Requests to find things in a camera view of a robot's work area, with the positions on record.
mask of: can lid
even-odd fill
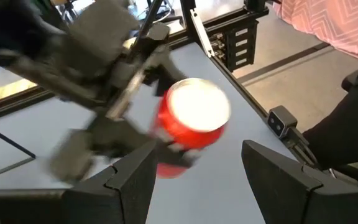
[[[200,78],[175,83],[168,92],[168,107],[179,122],[200,132],[222,127],[231,113],[224,92],[214,83]]]

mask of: metal frame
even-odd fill
[[[190,12],[191,12],[191,21],[193,21],[196,27],[198,38],[200,39],[201,45],[203,46],[204,53],[208,58],[214,57],[215,56],[214,50],[212,49],[211,42],[209,41],[209,37],[205,31],[203,21],[201,20],[197,9],[196,8],[190,9]]]
[[[31,161],[33,161],[33,160],[36,158],[36,156],[35,156],[34,153],[30,152],[29,150],[27,150],[26,148],[24,148],[24,147],[21,146],[20,144],[16,143],[16,142],[13,141],[12,139],[8,138],[7,136],[5,136],[5,135],[3,135],[3,134],[1,134],[1,133],[0,133],[0,139],[2,139],[3,141],[7,142],[7,143],[10,144],[11,146],[15,147],[16,149],[18,149],[18,150],[24,152],[25,154],[27,154],[27,155],[29,156],[29,158],[23,159],[23,160],[21,160],[21,161],[19,161],[19,162],[16,162],[16,163],[11,164],[11,165],[9,165],[9,166],[7,166],[7,167],[5,167],[5,168],[0,169],[0,174],[3,174],[3,173],[5,173],[5,172],[7,172],[7,171],[9,171],[9,170],[11,170],[11,169],[14,169],[14,168],[16,168],[16,167],[19,167],[19,166],[21,166],[21,165],[23,165],[23,164],[26,164],[26,163],[28,163],[28,162],[31,162]]]
[[[139,37],[142,36],[145,32],[148,31],[148,28],[154,21],[153,13],[156,14],[159,6],[161,5],[162,0],[154,0],[150,7],[150,14],[147,16],[143,28],[139,32]],[[183,21],[185,23],[185,30],[177,32],[170,36],[169,38],[169,46],[171,49],[177,49],[184,45],[190,44],[192,42],[196,42],[201,48],[203,48],[203,44],[200,41],[200,37],[198,35],[195,24],[192,20],[191,10],[196,8],[195,0],[181,0],[181,7],[183,10]],[[212,36],[213,34],[217,34],[220,32],[229,32],[235,29],[236,27],[242,27],[244,24],[255,24],[257,18],[265,16],[269,13],[267,7],[261,12],[250,12],[244,7],[242,9],[238,9],[236,11],[232,11],[225,15],[215,17],[209,21],[203,23],[205,28],[205,32],[208,36]],[[234,86],[234,88],[242,95],[242,97],[255,109],[258,115],[261,118],[267,117],[267,112],[261,107],[261,105],[254,99],[254,97],[236,80],[236,78],[232,75],[231,71],[227,69],[227,67],[218,59],[216,56],[211,56],[210,60],[217,66],[222,74],[230,81],[230,83]],[[28,106],[34,105],[36,103],[40,103],[41,101],[50,99],[54,97],[51,91],[42,88],[41,86],[35,86],[31,89],[22,91],[20,93],[16,93],[14,95],[8,96],[0,100],[0,117],[8,115],[10,113],[19,111]],[[30,162],[35,159],[35,155],[20,146],[16,142],[12,141],[8,137],[4,136],[0,133],[0,138],[4,141],[8,142],[12,146],[18,148],[22,152],[26,153],[30,156],[30,158],[20,161],[16,164],[13,164],[9,167],[0,170],[0,174],[3,172],[7,172],[15,167],[21,166],[27,162]]]

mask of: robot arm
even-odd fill
[[[51,160],[50,170],[61,180],[81,179],[95,154],[122,157],[149,142],[121,119],[131,96],[139,85],[154,82],[155,95],[162,96],[186,78],[170,60],[167,26],[154,24],[137,39],[135,52],[122,46],[139,27],[125,5],[96,1],[74,23],[57,29],[41,20],[29,1],[0,1],[0,66],[95,111],[88,127],[73,130]],[[165,155],[188,166],[181,156]]]

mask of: cable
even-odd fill
[[[153,24],[155,17],[157,16],[158,10],[161,7],[162,1],[163,0],[153,1],[152,5],[150,6],[149,12],[147,13],[146,19],[144,20],[143,26],[140,28],[139,36],[135,40],[134,45],[136,44],[139,38],[142,38],[148,33],[149,29],[151,28],[151,25]]]
[[[164,7],[167,7],[169,8],[169,11],[167,13],[167,15],[163,16],[162,18],[154,21],[153,23],[156,23],[156,22],[160,22],[160,21],[163,21],[164,19],[166,19],[173,11],[173,3],[175,2],[175,0],[172,0],[172,2],[168,1],[167,0],[167,5],[168,6],[164,6]],[[143,10],[139,15],[136,16],[136,18],[139,18],[141,15],[143,15],[145,12],[147,12],[149,10],[149,7],[147,7],[145,10]]]
[[[166,19],[168,16],[171,15],[172,11],[173,11],[173,3],[175,2],[175,0],[172,0],[172,2],[169,2],[169,0],[167,0],[167,4],[169,6],[169,12],[167,13],[167,15],[163,16],[161,19],[157,20],[157,21],[154,21],[154,22],[160,22],[160,21],[163,21],[164,19]]]

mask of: metal rod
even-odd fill
[[[0,108],[0,117],[3,117],[5,115],[11,114],[16,111],[19,111],[26,107],[32,106],[36,103],[40,103],[40,102],[50,99],[54,96],[55,96],[55,94],[53,94],[51,91],[43,91],[36,95],[30,95],[30,96],[27,96],[26,98],[21,98],[9,105],[1,107]]]
[[[329,173],[331,174],[332,177],[336,179],[336,175],[333,169],[329,169]]]
[[[16,162],[15,164],[12,164],[12,165],[10,165],[10,166],[7,166],[7,167],[5,167],[5,168],[2,168],[2,169],[0,169],[0,174],[3,174],[3,173],[5,173],[5,172],[8,172],[8,171],[10,171],[10,170],[12,170],[12,169],[15,169],[16,167],[19,167],[19,166],[21,166],[21,165],[24,165],[24,164],[26,164],[26,163],[28,163],[28,162],[31,162],[31,161],[33,161],[34,160],[34,158],[27,158],[27,159],[24,159],[24,160],[22,160],[22,161],[20,161],[20,162]]]
[[[137,90],[141,86],[145,78],[144,70],[139,70],[134,77],[130,80],[128,87],[122,92],[119,98],[115,101],[115,104],[107,112],[106,116],[111,120],[121,118],[123,113],[128,107],[129,102],[133,95],[137,93]]]
[[[50,91],[42,88],[41,86],[35,86],[32,88],[20,91],[18,93],[1,98],[0,99],[0,108],[11,105],[11,104],[18,102],[20,100],[30,98],[31,96],[38,95],[39,93],[45,93],[45,92],[50,92]]]
[[[0,190],[0,200],[59,200],[67,189]]]
[[[153,25],[154,19],[157,17],[158,10],[160,9],[161,3],[163,0],[154,0],[151,7],[149,8],[149,12],[147,13],[146,19],[144,20],[144,23],[142,27],[140,28],[139,33],[137,34],[137,37],[135,39],[134,45],[131,48],[131,52],[128,55],[128,60],[132,60],[136,53],[139,51],[139,39],[143,38],[147,35],[150,28]]]
[[[350,165],[343,165],[333,167],[333,169],[358,181],[358,168],[352,167]]]
[[[14,142],[12,139],[6,137],[5,135],[0,133],[0,139],[6,141],[8,144],[14,146],[15,148],[17,148],[18,150],[26,153],[27,155],[29,155],[31,158],[35,159],[35,154],[30,152],[29,150],[27,150],[26,148],[24,148],[23,146],[19,145],[18,143]]]
[[[190,9],[194,9],[196,7],[195,0],[181,0],[180,5],[183,13],[183,21],[186,24],[186,31],[188,37],[201,46],[201,41],[198,38],[197,30],[193,23],[193,20],[191,19],[191,12],[190,12]]]
[[[162,23],[166,23],[166,22],[172,22],[172,21],[176,21],[179,20],[179,23],[183,23],[183,17],[182,16],[170,16],[167,18],[162,19],[160,22]]]

